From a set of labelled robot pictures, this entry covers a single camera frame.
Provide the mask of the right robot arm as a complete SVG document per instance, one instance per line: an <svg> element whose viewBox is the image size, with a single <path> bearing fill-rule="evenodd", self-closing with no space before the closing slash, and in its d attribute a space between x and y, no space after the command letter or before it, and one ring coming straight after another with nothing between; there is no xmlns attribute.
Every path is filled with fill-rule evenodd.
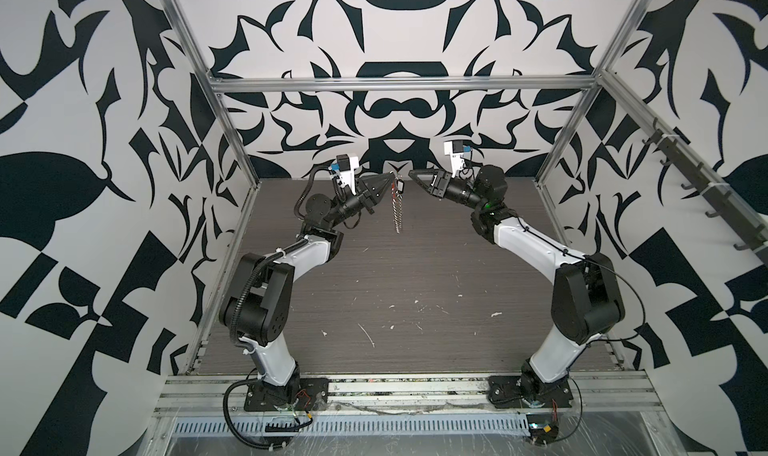
<svg viewBox="0 0 768 456"><path fill-rule="evenodd" d="M441 169L412 170L410 178L425 192L470 209L475 232L521 258L552 285L552 327L528 358L514 383L492 382L488 399L498 408L520 402L542 407L569 387L570 369L585 349L621 322L626 310L612 261L564 246L527 223L505 202L504 171L482 167L473 180Z"/></svg>

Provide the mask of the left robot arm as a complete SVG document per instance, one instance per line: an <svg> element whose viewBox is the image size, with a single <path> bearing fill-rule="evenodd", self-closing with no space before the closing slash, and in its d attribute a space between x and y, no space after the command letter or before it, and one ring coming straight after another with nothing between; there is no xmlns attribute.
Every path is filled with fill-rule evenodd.
<svg viewBox="0 0 768 456"><path fill-rule="evenodd" d="M390 187L393 173L332 175L334 195L311 192L315 172L294 205L301 222L296 240L267 255L246 254L239 261L219 308L219 321L230 342L253 359L269 388L298 385L299 365L290 354L283 330L294 283L330 262L343 243L339 227L364 211L372 214Z"/></svg>

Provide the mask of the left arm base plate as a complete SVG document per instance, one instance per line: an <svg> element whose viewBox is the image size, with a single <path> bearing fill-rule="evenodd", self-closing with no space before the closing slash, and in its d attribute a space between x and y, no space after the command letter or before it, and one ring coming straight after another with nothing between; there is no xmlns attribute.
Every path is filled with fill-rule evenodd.
<svg viewBox="0 0 768 456"><path fill-rule="evenodd" d="M264 381L248 385L244 410L246 412L277 411L292 409L312 411L327 403L330 380L294 376L285 386L275 386Z"/></svg>

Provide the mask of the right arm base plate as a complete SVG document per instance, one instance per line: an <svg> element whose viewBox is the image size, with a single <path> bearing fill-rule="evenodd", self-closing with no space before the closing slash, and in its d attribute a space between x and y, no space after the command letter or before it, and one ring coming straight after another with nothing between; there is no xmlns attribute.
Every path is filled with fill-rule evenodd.
<svg viewBox="0 0 768 456"><path fill-rule="evenodd" d="M570 408L573 393L567 377L544 383L533 374L488 378L487 399L497 409Z"/></svg>

